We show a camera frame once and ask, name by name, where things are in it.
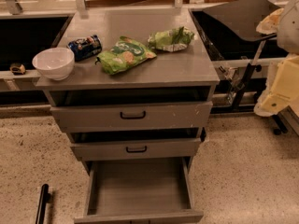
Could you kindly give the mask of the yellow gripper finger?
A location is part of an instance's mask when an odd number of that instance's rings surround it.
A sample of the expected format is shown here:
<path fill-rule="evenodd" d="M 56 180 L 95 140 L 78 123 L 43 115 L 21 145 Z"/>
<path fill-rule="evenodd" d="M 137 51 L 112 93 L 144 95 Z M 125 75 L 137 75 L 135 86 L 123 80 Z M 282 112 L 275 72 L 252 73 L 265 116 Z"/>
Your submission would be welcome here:
<path fill-rule="evenodd" d="M 261 117 L 276 115 L 299 97 L 299 55 L 289 54 L 268 68 L 266 89 L 254 106 Z"/>
<path fill-rule="evenodd" d="M 277 33 L 280 28 L 280 18 L 283 11 L 283 8 L 279 8 L 270 13 L 267 17 L 259 22 L 256 27 L 256 31 L 263 35 L 271 35 Z"/>

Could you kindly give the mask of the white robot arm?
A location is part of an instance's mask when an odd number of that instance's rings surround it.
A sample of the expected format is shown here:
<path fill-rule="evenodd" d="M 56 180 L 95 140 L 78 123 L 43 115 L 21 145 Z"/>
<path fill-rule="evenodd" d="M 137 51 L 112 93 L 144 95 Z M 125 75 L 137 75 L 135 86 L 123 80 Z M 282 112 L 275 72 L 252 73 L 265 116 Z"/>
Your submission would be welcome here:
<path fill-rule="evenodd" d="M 266 88 L 254 106 L 261 117 L 276 115 L 299 97 L 299 0 L 290 0 L 265 17 L 256 27 L 260 34 L 277 34 L 278 46 L 288 52 L 268 68 Z"/>

